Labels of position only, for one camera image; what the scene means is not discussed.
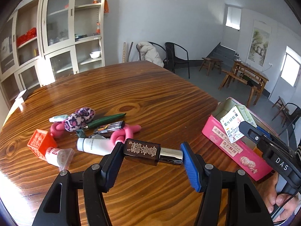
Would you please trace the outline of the person right hand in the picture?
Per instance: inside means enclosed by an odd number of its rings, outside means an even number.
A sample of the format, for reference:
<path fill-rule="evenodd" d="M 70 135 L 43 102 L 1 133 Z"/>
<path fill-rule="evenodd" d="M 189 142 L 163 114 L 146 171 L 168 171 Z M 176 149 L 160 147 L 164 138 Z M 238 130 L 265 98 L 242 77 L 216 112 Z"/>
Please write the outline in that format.
<path fill-rule="evenodd" d="M 277 193 L 276 186 L 278 181 L 279 174 L 274 173 L 262 184 L 260 194 L 269 213 L 273 212 L 274 206 L 280 207 L 283 205 L 283 211 L 278 217 L 273 219 L 273 222 L 280 222 L 280 225 L 291 225 L 297 215 L 297 212 L 300 210 L 300 195 L 295 195 L 295 197 L 291 198 L 286 204 L 284 204 L 285 201 L 291 197 L 291 195 L 286 193 Z"/>

